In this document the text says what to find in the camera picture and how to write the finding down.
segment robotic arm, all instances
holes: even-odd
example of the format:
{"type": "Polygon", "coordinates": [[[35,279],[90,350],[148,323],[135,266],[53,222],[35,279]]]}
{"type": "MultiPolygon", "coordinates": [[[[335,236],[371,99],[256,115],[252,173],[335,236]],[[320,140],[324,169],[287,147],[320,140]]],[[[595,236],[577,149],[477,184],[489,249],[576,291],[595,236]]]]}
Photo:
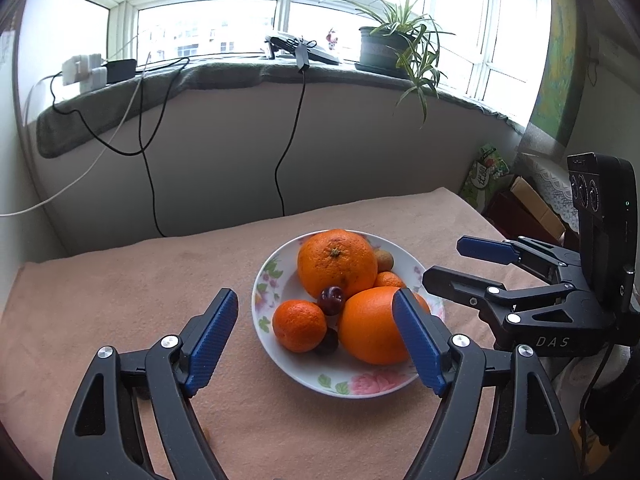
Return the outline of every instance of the robotic arm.
{"type": "MultiPolygon", "coordinates": [[[[442,267],[423,276],[431,293],[478,310],[493,349],[452,334],[408,289],[392,312],[420,379],[442,402],[405,480],[455,480],[476,420],[482,388],[495,387],[478,471],[466,480],[581,478],[569,428],[538,357],[589,356],[603,346],[634,346],[640,308],[632,297],[637,209],[627,161],[588,153],[568,159],[580,215],[580,253],[528,238],[462,237],[458,252],[515,264],[548,285],[506,290],[501,283],[442,267]]],[[[225,480],[190,399],[209,383],[238,316],[238,298],[221,290],[179,335],[148,350],[103,347],[71,406],[54,480],[161,480],[153,472],[135,395],[150,397],[176,480],[225,480]]]]}

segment blue gripper pad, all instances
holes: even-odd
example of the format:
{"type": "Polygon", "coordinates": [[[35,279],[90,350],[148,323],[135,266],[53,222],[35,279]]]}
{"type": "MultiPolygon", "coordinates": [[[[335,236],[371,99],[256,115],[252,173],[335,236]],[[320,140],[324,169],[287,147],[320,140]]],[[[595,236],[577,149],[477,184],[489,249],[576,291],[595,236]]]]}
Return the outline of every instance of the blue gripper pad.
{"type": "Polygon", "coordinates": [[[422,384],[442,396],[449,384],[443,365],[450,367],[450,356],[448,337],[441,330],[444,327],[450,336],[449,330],[439,318],[427,314],[407,288],[394,294],[392,313],[422,384]]]}
{"type": "Polygon", "coordinates": [[[229,335],[238,319],[238,297],[230,289],[221,290],[194,327],[182,349],[188,359],[184,391],[193,397],[209,384],[229,335]]]}
{"type": "Polygon", "coordinates": [[[502,265],[514,264],[520,257],[518,251],[508,242],[495,242],[471,236],[460,238],[456,248],[461,256],[502,265]]]}

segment navel orange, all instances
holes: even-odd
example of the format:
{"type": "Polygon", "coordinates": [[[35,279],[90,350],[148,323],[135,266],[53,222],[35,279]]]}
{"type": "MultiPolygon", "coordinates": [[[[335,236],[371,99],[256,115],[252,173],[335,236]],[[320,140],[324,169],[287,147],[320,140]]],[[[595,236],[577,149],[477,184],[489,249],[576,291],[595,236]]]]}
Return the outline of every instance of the navel orange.
{"type": "MultiPolygon", "coordinates": [[[[338,323],[338,338],[355,358],[372,365],[391,365],[409,358],[391,312],[397,290],[396,286],[378,286],[356,294],[345,303],[338,323]]],[[[415,293],[414,296],[429,311],[424,298],[415,293]]]]}
{"type": "Polygon", "coordinates": [[[326,334],[326,319],[320,307],[304,300],[289,300],[273,313],[273,333],[278,342],[292,352],[308,352],[326,334]]]}
{"type": "Polygon", "coordinates": [[[377,274],[378,261],[369,243],[344,229],[318,233],[298,251],[298,277],[313,298],[328,286],[339,286],[350,298],[371,288],[377,274]]]}
{"type": "Polygon", "coordinates": [[[379,272],[376,276],[376,281],[373,282],[373,286],[406,286],[404,282],[400,279],[400,276],[394,274],[392,272],[379,272]]]}

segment plate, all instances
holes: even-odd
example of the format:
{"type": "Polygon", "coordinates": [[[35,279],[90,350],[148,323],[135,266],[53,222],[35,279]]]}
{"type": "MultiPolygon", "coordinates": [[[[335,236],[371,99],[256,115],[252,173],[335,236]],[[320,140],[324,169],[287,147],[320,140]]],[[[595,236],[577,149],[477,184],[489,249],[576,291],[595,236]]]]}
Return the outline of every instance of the plate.
{"type": "MultiPolygon", "coordinates": [[[[315,233],[290,240],[264,263],[255,279],[251,309],[255,331],[267,354],[295,381],[316,392],[334,397],[365,399],[390,394],[407,386],[418,375],[411,360],[391,366],[369,365],[352,357],[339,346],[337,351],[320,357],[313,352],[295,354],[283,348],[273,335],[271,318],[279,304],[287,300],[315,301],[302,287],[297,274],[298,250],[315,233]]],[[[379,236],[352,231],[364,236],[370,245],[389,251],[394,257],[393,272],[429,303],[431,313],[444,321],[444,304],[422,286],[422,264],[403,248],[379,236]]],[[[327,318],[335,327],[335,319],[327,318]]]]}

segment kiwi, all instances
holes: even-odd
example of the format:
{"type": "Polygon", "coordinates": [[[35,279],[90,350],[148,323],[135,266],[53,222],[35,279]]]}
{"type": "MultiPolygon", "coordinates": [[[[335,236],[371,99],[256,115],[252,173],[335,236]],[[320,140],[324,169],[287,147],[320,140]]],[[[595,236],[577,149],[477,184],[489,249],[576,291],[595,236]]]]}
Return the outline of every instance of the kiwi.
{"type": "Polygon", "coordinates": [[[373,251],[378,261],[378,272],[386,272],[394,268],[394,258],[389,251],[376,249],[373,251]]]}

